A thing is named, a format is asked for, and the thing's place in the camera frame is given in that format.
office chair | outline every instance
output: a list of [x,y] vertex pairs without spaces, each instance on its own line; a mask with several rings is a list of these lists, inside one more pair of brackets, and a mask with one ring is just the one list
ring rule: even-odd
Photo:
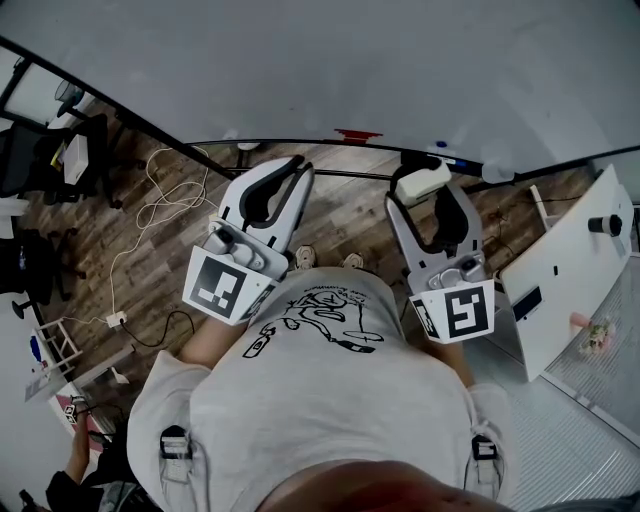
[[[0,197],[42,190],[46,204],[75,202],[81,195],[95,195],[96,182],[100,178],[109,206],[121,208],[122,202],[113,199],[109,171],[113,167],[131,163],[114,156],[125,126],[120,126],[111,141],[108,140],[107,128],[105,114],[86,117],[73,129],[48,130],[14,122],[11,128],[0,133]],[[64,182],[64,174],[55,169],[51,161],[60,145],[71,142],[76,135],[87,137],[89,165],[78,183],[69,185]],[[138,167],[143,166],[140,160],[133,162]]]
[[[13,311],[19,318],[24,318],[24,310],[36,302],[49,304],[54,281],[61,299],[68,301],[71,298],[64,290],[63,271],[86,279],[84,272],[62,263],[69,239],[77,233],[71,228],[62,237],[54,231],[43,238],[37,230],[29,229],[20,232],[16,238],[0,239],[0,293],[27,292],[29,295],[29,301],[23,304],[12,302]],[[61,238],[58,247],[54,245],[55,238]]]

power strip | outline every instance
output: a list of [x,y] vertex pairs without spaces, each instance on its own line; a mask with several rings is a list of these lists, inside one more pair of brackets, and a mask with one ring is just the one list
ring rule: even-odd
[[127,314],[124,311],[118,311],[115,315],[109,315],[107,317],[109,327],[118,327],[121,321],[122,323],[127,321]]

